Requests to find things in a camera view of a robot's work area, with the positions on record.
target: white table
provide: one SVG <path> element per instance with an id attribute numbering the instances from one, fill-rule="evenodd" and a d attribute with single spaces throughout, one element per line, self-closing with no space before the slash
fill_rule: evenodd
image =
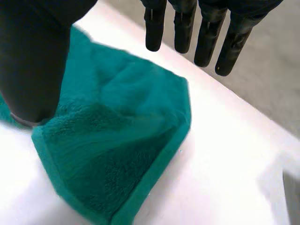
<path id="1" fill-rule="evenodd" d="M 286 225 L 282 169 L 300 175 L 300 141 L 104 3 L 78 26 L 101 43 L 189 81 L 192 127 L 135 217 L 136 225 Z M 0 224 L 87 225 L 54 192 L 29 133 L 0 124 Z"/>

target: teal towel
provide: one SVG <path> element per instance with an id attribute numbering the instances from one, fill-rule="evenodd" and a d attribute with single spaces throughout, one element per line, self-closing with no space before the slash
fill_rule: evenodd
<path id="1" fill-rule="evenodd" d="M 2 98 L 0 118 L 13 123 Z M 72 28 L 59 107 L 32 140 L 71 207 L 93 224 L 129 225 L 190 123 L 184 78 Z"/>

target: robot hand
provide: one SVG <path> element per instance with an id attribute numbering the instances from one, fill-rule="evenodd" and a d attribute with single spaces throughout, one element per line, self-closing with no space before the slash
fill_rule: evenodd
<path id="1" fill-rule="evenodd" d="M 166 0 L 141 0 L 145 6 L 146 47 L 153 52 L 159 50 L 164 32 Z M 175 10 L 174 47 L 179 53 L 189 50 L 197 0 L 169 0 Z M 282 0 L 198 0 L 202 14 L 202 23 L 195 51 L 194 63 L 206 67 L 210 63 L 227 9 L 231 11 L 231 21 L 217 60 L 215 71 L 227 76 L 252 28 Z"/>

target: towel fold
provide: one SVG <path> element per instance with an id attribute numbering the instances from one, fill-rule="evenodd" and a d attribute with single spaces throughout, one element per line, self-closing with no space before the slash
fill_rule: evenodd
<path id="1" fill-rule="evenodd" d="M 2 98 L 0 119 L 14 123 Z M 72 28 L 59 107 L 32 140 L 72 208 L 94 224 L 127 225 L 190 123 L 184 78 Z"/>

